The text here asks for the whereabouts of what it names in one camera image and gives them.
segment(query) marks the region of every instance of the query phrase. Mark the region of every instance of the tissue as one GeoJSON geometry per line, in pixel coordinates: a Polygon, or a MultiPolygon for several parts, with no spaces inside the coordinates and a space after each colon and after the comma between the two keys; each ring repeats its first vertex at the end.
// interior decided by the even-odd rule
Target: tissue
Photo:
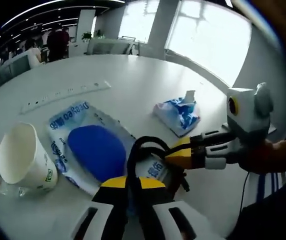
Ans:
{"type": "Polygon", "coordinates": [[[178,137],[190,132],[200,121],[194,93],[194,90],[189,90],[184,98],[175,98],[154,106],[154,114],[178,137]]]}

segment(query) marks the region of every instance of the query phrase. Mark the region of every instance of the round table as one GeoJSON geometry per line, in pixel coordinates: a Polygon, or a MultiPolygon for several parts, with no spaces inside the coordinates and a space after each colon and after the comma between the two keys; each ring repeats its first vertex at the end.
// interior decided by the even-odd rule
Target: round table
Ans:
{"type": "MultiPolygon", "coordinates": [[[[72,103],[85,100],[121,123],[135,137],[156,136],[169,145],[178,138],[152,114],[156,103],[183,97],[195,90],[201,121],[189,134],[215,130],[225,123],[226,96],[213,84],[182,65],[131,55],[92,55],[63,59],[25,72],[0,88],[0,142],[17,122],[35,126],[44,148],[50,151],[45,122],[72,103]],[[71,86],[107,81],[111,88],[51,102],[26,114],[21,107],[31,99],[71,86]]],[[[246,172],[237,164],[225,170],[196,169],[187,172],[190,192],[185,200],[225,237],[238,218],[246,172]]],[[[50,193],[35,198],[0,195],[0,226],[10,239],[71,239],[75,222],[91,196],[64,177],[50,193]]]]}

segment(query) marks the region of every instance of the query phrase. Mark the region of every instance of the white paper cup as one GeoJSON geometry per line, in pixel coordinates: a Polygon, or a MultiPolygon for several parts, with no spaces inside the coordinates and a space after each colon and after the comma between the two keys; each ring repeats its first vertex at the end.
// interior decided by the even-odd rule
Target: white paper cup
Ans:
{"type": "Polygon", "coordinates": [[[57,169],[31,124],[19,123],[3,137],[0,175],[8,184],[35,190],[47,191],[57,184],[57,169]]]}

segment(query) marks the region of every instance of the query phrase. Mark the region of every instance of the blue sponge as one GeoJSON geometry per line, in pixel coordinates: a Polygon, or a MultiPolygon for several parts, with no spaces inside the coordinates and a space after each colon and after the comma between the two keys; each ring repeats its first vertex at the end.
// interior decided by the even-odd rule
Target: blue sponge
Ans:
{"type": "Polygon", "coordinates": [[[67,143],[77,161],[100,182],[123,176],[126,150],[116,135],[97,125],[72,130],[67,143]]]}

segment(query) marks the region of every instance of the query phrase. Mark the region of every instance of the electrical outlet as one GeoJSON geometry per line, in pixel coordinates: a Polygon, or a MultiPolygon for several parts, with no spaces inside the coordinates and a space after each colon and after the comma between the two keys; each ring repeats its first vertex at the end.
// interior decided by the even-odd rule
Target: electrical outlet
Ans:
{"type": "Polygon", "coordinates": [[[54,93],[50,93],[46,96],[42,96],[38,99],[29,100],[28,102],[24,103],[21,108],[21,114],[26,114],[34,109],[37,109],[41,106],[47,105],[51,102],[58,101],[60,99],[65,99],[71,96],[95,92],[100,90],[106,90],[111,88],[111,85],[107,82],[95,82],[89,85],[81,85],[77,87],[70,87],[64,90],[60,90],[54,93]]]}

